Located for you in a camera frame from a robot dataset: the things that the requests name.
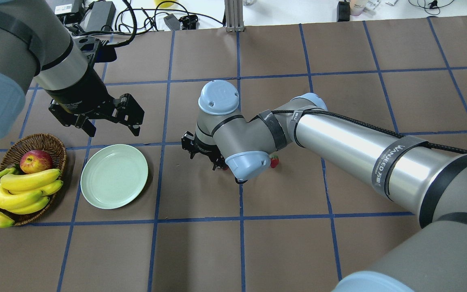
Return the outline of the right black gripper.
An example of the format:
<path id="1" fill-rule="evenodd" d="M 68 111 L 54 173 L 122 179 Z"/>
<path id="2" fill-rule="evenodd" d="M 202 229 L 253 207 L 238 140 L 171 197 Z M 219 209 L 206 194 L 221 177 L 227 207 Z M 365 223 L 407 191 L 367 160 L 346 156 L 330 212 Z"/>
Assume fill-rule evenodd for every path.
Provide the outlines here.
<path id="1" fill-rule="evenodd" d="M 219 151 L 217 145 L 209 145 L 202 142 L 197 135 L 193 135 L 187 131 L 181 138 L 182 149 L 189 152 L 190 159 L 193 159 L 196 154 L 205 155 L 213 164 L 212 170 L 227 165 L 222 153 Z"/>

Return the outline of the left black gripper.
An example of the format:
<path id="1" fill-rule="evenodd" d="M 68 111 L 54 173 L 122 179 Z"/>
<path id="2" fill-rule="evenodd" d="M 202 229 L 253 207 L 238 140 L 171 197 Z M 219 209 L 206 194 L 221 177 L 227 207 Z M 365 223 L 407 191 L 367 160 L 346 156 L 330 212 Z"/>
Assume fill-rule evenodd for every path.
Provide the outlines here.
<path id="1" fill-rule="evenodd" d="M 96 135 L 92 119 L 104 119 L 128 127 L 132 135 L 140 135 L 145 111 L 131 94 L 114 98 L 109 94 L 95 70 L 87 67 L 73 85 L 48 90 L 52 97 L 49 110 L 65 127 L 81 128 L 91 138 Z"/>

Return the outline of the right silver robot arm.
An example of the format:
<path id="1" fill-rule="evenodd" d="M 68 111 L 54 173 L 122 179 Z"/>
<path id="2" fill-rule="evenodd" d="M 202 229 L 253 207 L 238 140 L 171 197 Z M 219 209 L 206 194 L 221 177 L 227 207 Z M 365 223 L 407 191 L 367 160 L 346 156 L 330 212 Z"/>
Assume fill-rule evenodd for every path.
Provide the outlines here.
<path id="1" fill-rule="evenodd" d="M 368 184 L 417 216 L 420 231 L 336 292 L 467 292 L 467 150 L 432 144 L 328 111 L 314 93 L 247 121 L 237 89 L 208 82 L 198 98 L 195 133 L 182 148 L 232 171 L 242 184 L 296 144 Z"/>

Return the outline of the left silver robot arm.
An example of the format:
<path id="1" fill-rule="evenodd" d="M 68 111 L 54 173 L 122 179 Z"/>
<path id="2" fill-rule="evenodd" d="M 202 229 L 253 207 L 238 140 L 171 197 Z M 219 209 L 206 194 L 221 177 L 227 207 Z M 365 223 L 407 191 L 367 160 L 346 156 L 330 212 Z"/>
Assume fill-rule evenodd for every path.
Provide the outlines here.
<path id="1" fill-rule="evenodd" d="M 65 127 L 94 137 L 92 120 L 122 124 L 140 133 L 144 110 L 131 94 L 114 98 L 95 72 L 97 57 L 83 52 L 44 0 L 0 0 L 0 139 L 11 131 L 25 106 L 32 81 L 51 97 L 49 111 Z"/>

